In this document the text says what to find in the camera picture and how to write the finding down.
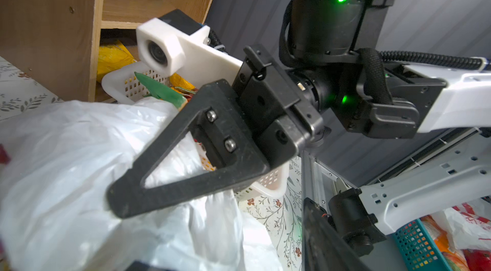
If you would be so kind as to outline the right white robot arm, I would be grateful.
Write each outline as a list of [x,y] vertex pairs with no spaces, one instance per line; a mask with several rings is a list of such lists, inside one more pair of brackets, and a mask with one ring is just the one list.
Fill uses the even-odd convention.
[[237,60],[205,43],[181,10],[140,25],[139,57],[195,96],[107,190],[125,219],[240,190],[322,142],[332,110],[346,131],[410,139],[490,126],[490,60],[375,49],[395,0],[291,0],[279,59],[260,45]]

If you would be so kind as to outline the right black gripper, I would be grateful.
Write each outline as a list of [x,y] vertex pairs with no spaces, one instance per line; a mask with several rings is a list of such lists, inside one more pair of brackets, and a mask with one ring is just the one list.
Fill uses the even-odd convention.
[[109,186],[106,199],[117,217],[242,189],[270,167],[322,145],[326,73],[284,69],[261,45],[244,52],[236,93],[225,80],[204,85]]

